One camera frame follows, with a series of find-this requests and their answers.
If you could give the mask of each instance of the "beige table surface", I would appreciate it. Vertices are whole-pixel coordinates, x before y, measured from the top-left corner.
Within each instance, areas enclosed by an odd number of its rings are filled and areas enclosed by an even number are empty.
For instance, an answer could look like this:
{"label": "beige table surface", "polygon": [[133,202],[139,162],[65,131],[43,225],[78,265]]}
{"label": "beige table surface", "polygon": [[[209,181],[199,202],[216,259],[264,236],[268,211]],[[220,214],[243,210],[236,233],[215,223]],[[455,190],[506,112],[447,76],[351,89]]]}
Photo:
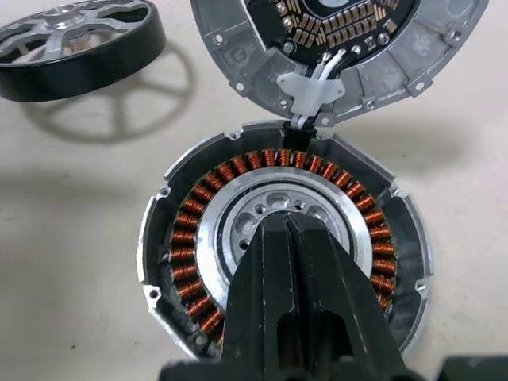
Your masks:
{"label": "beige table surface", "polygon": [[[5,24],[59,1],[0,3]],[[273,117],[229,88],[187,0],[156,3],[170,48],[140,75],[61,104],[0,100],[1,380],[155,380],[186,358],[137,284],[146,202],[190,146]],[[507,14],[491,0],[421,97],[335,128],[398,176],[429,228],[432,304],[406,357],[428,377],[444,356],[508,353]]]}

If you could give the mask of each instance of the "circuit board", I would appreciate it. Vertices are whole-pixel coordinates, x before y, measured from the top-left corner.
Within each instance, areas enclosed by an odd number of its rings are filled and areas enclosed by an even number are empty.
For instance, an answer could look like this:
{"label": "circuit board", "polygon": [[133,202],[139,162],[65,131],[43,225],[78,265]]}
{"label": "circuit board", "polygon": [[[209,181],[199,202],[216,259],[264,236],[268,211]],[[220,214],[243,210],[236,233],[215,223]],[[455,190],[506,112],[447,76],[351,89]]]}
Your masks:
{"label": "circuit board", "polygon": [[387,45],[419,0],[251,0],[247,10],[267,47],[314,66],[325,52]]}

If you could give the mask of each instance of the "screw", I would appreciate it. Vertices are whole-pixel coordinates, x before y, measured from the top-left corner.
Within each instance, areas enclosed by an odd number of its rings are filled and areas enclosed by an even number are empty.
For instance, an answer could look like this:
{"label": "screw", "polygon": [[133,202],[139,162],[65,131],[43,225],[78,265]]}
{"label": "screw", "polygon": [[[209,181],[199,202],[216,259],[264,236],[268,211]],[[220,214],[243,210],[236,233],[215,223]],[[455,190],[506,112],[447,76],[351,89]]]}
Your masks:
{"label": "screw", "polygon": [[291,54],[294,51],[294,45],[292,42],[287,41],[283,45],[283,52],[286,54]]}
{"label": "screw", "polygon": [[386,46],[390,42],[390,36],[388,36],[388,33],[381,33],[378,36],[378,44],[381,46]]}
{"label": "screw", "polygon": [[291,17],[285,17],[283,18],[283,25],[284,25],[284,28],[286,29],[291,29],[293,28],[293,20],[291,20]]}
{"label": "screw", "polygon": [[278,3],[277,10],[279,11],[279,14],[286,14],[287,13],[286,4],[284,4],[283,2]]}
{"label": "screw", "polygon": [[355,53],[357,56],[362,52],[362,48],[359,45],[355,45],[351,48],[351,52]]}

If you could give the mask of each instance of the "spoked hub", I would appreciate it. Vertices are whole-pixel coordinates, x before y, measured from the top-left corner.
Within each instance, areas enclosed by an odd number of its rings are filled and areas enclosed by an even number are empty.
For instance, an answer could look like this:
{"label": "spoked hub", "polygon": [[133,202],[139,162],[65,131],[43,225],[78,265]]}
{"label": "spoked hub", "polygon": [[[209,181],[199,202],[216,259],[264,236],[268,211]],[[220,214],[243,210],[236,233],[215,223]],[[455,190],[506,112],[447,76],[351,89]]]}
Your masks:
{"label": "spoked hub", "polygon": [[263,123],[215,137],[166,174],[138,248],[152,312],[187,351],[217,356],[229,284],[256,227],[270,214],[293,211],[321,219],[371,279],[405,349],[418,331],[431,273],[411,199],[338,137],[292,146],[292,134],[282,123]]}
{"label": "spoked hub", "polygon": [[38,102],[97,90],[150,64],[165,44],[151,2],[57,6],[0,29],[0,95]]}

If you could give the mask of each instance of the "copper coil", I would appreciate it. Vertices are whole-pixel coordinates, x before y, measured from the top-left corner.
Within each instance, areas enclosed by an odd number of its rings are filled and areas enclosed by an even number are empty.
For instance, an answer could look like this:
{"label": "copper coil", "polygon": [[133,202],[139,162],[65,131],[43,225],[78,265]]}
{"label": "copper coil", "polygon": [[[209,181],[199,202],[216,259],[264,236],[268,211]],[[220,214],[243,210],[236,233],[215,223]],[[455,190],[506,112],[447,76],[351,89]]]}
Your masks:
{"label": "copper coil", "polygon": [[356,181],[346,190],[346,194],[349,196],[351,200],[353,200],[358,196],[360,196],[364,191],[365,191],[364,186],[360,184],[358,181]]}
{"label": "copper coil", "polygon": [[247,161],[251,165],[252,170],[262,167],[260,155],[256,151],[247,154]]}
{"label": "copper coil", "polygon": [[388,310],[388,307],[390,306],[390,298],[388,298],[386,295],[383,295],[379,292],[376,292],[375,296],[378,299],[378,302],[381,305],[381,308],[385,311]]}
{"label": "copper coil", "polygon": [[205,209],[205,204],[200,203],[195,198],[188,198],[182,205],[182,209],[185,209],[187,212],[191,212],[194,214],[203,214],[203,210]]}
{"label": "copper coil", "polygon": [[382,275],[373,275],[371,277],[372,286],[374,286],[375,289],[380,291],[385,291],[389,294],[394,292],[395,289],[395,281],[390,278],[386,278]]}
{"label": "copper coil", "polygon": [[201,324],[201,329],[210,335],[214,328],[221,322],[224,318],[224,314],[218,308],[215,310],[213,314],[211,314],[204,322]]}
{"label": "copper coil", "polygon": [[261,152],[263,154],[264,165],[267,167],[275,166],[275,150],[265,149]]}
{"label": "copper coil", "polygon": [[371,228],[370,230],[371,239],[373,241],[389,240],[391,238],[391,231],[388,226],[379,226]]}
{"label": "copper coil", "polygon": [[313,173],[319,173],[321,170],[321,163],[323,159],[321,157],[317,157],[312,155],[310,157],[309,163],[307,164],[307,169]]}
{"label": "copper coil", "polygon": [[381,210],[373,210],[369,214],[365,214],[365,221],[367,225],[378,225],[384,221],[384,213]]}
{"label": "copper coil", "polygon": [[198,274],[198,268],[195,264],[173,268],[173,280],[184,280]]}
{"label": "copper coil", "polygon": [[195,233],[187,232],[185,230],[175,230],[171,237],[173,244],[193,244]]}
{"label": "copper coil", "polygon": [[307,160],[307,153],[297,151],[293,157],[293,167],[303,169]]}
{"label": "copper coil", "polygon": [[372,268],[383,274],[393,276],[397,272],[397,262],[393,260],[374,260]]}
{"label": "copper coil", "polygon": [[222,180],[219,179],[214,173],[209,173],[203,179],[203,182],[214,191],[219,191],[224,186]]}
{"label": "copper coil", "polygon": [[340,189],[344,189],[346,185],[348,185],[349,181],[351,181],[351,175],[346,171],[342,171],[335,180],[333,180],[333,183]]}
{"label": "copper coil", "polygon": [[219,175],[227,182],[229,183],[231,180],[235,178],[235,175],[233,174],[233,171],[229,167],[228,164],[223,163],[217,167],[217,172],[219,172]]}
{"label": "copper coil", "polygon": [[328,163],[323,168],[323,172],[321,173],[321,176],[323,176],[327,180],[331,180],[332,177],[335,176],[335,173],[338,171],[339,167],[335,165],[334,163]]}
{"label": "copper coil", "polygon": [[183,287],[180,287],[178,293],[181,299],[188,299],[200,291],[203,291],[203,283],[201,280],[196,280],[193,283],[189,283]]}
{"label": "copper coil", "polygon": [[231,164],[237,170],[238,175],[248,172],[247,166],[241,156],[237,156],[231,160]]}
{"label": "copper coil", "polygon": [[180,260],[192,260],[196,255],[194,248],[173,248],[169,254],[171,262]]}
{"label": "copper coil", "polygon": [[394,244],[373,244],[372,251],[374,254],[379,254],[381,256],[394,256],[395,246]]}
{"label": "copper coil", "polygon": [[212,299],[210,296],[206,296],[204,298],[200,298],[196,302],[192,303],[189,308],[187,309],[187,312],[189,315],[196,319],[199,315],[201,315],[205,310],[210,307],[212,304]]}
{"label": "copper coil", "polygon": [[291,164],[291,151],[289,149],[279,150],[279,165],[281,167],[289,167]]}
{"label": "copper coil", "polygon": [[179,214],[176,218],[175,224],[184,226],[189,229],[196,229],[198,227],[199,217],[191,216],[190,214]]}
{"label": "copper coil", "polygon": [[371,209],[375,205],[374,197],[366,196],[362,197],[360,200],[356,202],[356,207],[360,210],[360,212],[364,212],[365,210]]}
{"label": "copper coil", "polygon": [[210,192],[203,185],[196,185],[192,190],[194,196],[200,198],[203,201],[210,202],[210,200],[214,197],[214,193]]}

